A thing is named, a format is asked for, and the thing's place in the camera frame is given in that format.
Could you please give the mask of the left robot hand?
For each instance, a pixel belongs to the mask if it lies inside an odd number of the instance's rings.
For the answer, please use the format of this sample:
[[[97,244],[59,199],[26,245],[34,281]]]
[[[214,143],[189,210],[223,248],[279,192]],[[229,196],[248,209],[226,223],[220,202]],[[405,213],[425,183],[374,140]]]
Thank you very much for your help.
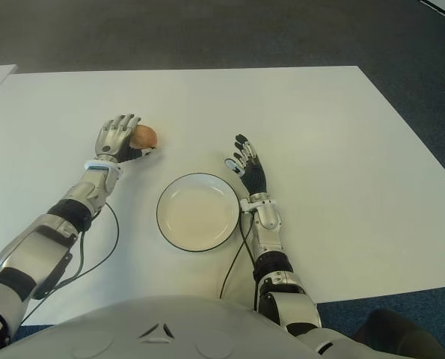
[[[96,139],[96,159],[122,163],[154,150],[157,135],[152,128],[139,125],[140,121],[141,118],[134,114],[121,114],[106,122]]]

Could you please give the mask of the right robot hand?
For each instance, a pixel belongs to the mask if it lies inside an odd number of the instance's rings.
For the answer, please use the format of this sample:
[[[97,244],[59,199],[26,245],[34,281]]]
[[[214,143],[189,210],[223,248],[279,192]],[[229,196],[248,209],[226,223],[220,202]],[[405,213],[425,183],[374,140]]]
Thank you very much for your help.
[[[266,193],[266,175],[255,147],[242,134],[236,135],[234,146],[238,151],[224,160],[226,167],[239,177],[250,196]]]

